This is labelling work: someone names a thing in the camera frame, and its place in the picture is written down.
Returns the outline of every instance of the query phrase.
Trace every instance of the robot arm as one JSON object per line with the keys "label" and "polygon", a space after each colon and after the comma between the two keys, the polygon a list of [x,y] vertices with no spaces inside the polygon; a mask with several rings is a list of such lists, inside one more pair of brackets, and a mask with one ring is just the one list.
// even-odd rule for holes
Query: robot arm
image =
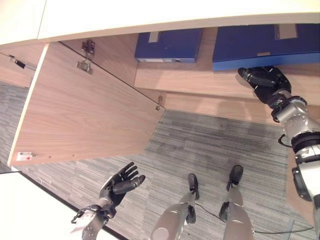
{"label": "robot arm", "polygon": [[291,95],[291,84],[278,68],[239,68],[238,73],[259,100],[273,109],[273,120],[282,124],[291,141],[296,161],[293,181],[298,195],[313,202],[314,227],[320,238],[320,125],[309,117],[307,102]]}
{"label": "robot arm", "polygon": [[133,162],[129,163],[105,182],[96,204],[77,212],[71,221],[75,224],[75,228],[70,233],[70,239],[95,240],[97,238],[100,229],[116,215],[116,206],[121,203],[126,193],[139,187],[146,178],[144,175],[137,177],[139,173],[135,170],[138,167],[133,165]]}

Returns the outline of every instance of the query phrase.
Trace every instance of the cabinet shelf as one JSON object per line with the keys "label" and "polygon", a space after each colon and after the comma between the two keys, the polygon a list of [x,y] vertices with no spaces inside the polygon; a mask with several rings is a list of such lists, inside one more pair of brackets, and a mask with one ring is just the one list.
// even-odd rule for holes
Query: cabinet shelf
{"label": "cabinet shelf", "polygon": [[[213,72],[212,55],[217,27],[205,28],[198,59],[190,63],[140,62],[134,86],[141,89],[256,99],[252,88],[237,70]],[[308,104],[320,106],[320,64],[281,65],[279,69],[292,85],[294,95],[303,96]]]}

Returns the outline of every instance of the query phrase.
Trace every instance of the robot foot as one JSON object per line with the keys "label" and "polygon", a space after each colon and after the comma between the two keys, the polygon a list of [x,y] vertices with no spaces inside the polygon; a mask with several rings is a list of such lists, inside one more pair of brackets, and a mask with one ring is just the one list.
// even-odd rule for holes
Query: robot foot
{"label": "robot foot", "polygon": [[242,174],[244,173],[244,168],[240,165],[234,165],[230,175],[229,175],[229,181],[226,185],[226,189],[229,191],[230,188],[232,188],[232,184],[238,185],[240,182],[240,179],[242,177]]}
{"label": "robot foot", "polygon": [[199,195],[199,187],[198,187],[198,179],[194,173],[189,173],[188,175],[189,189],[190,191],[195,191],[195,200],[198,200]]}

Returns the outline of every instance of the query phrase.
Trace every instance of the open cabinet door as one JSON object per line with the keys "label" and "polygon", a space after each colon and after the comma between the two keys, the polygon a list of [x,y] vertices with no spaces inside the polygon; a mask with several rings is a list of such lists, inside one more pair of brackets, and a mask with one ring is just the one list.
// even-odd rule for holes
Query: open cabinet door
{"label": "open cabinet door", "polygon": [[92,75],[76,68],[83,60],[61,43],[45,45],[9,166],[143,152],[164,109],[94,64]]}

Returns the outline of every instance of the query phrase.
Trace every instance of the cabinet hinge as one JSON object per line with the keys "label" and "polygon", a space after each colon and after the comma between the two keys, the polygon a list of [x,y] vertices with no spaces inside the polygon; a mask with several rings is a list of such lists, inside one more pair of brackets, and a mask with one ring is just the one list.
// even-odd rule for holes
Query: cabinet hinge
{"label": "cabinet hinge", "polygon": [[160,95],[158,97],[158,105],[155,107],[155,110],[160,110],[160,107],[161,107],[161,104],[162,104],[162,100],[163,100],[163,97]]}
{"label": "cabinet hinge", "polygon": [[96,44],[94,41],[88,39],[87,41],[82,42],[81,50],[85,53],[85,60],[78,61],[76,67],[91,75],[93,73],[91,62],[92,58],[95,56]]}

